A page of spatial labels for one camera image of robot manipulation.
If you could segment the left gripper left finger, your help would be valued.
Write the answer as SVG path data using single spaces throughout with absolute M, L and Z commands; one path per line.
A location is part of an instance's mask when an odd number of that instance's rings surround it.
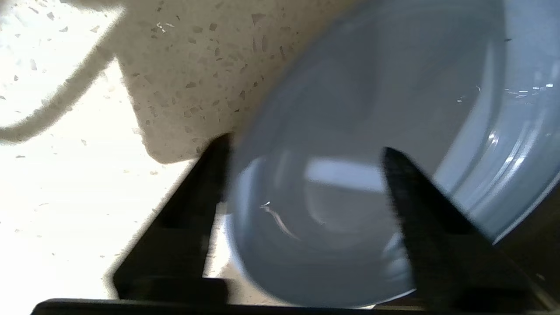
M 210 141 L 114 272 L 123 300 L 226 302 L 222 279 L 203 277 L 216 207 L 224 193 L 232 135 Z

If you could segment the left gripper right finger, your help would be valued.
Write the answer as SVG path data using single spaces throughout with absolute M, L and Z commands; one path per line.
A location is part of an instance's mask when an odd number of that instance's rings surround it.
M 382 157 L 392 210 L 428 312 L 526 312 L 532 290 L 522 272 L 403 152 Z

